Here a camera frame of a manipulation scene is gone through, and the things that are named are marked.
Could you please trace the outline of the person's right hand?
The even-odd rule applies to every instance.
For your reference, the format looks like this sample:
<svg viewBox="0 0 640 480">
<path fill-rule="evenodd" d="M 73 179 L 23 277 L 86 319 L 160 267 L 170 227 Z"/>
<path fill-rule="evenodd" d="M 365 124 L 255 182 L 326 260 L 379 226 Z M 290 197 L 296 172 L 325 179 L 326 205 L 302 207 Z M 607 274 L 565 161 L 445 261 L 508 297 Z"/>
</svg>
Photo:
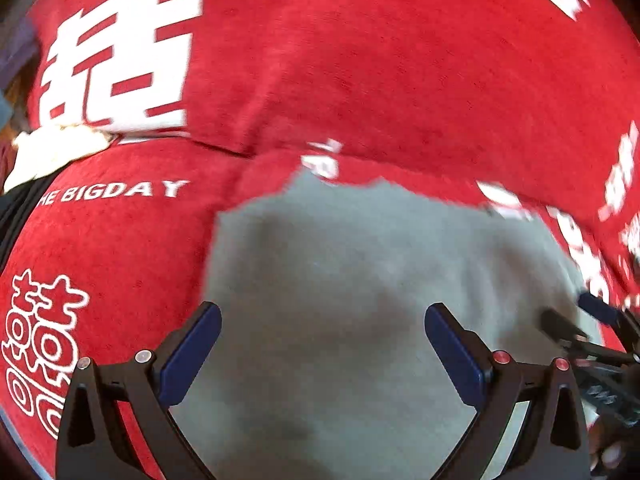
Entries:
<svg viewBox="0 0 640 480">
<path fill-rule="evenodd" d="M 626 424 L 611 412 L 598 411 L 589 427 L 590 476 L 639 480 L 639 422 Z"/>
</svg>

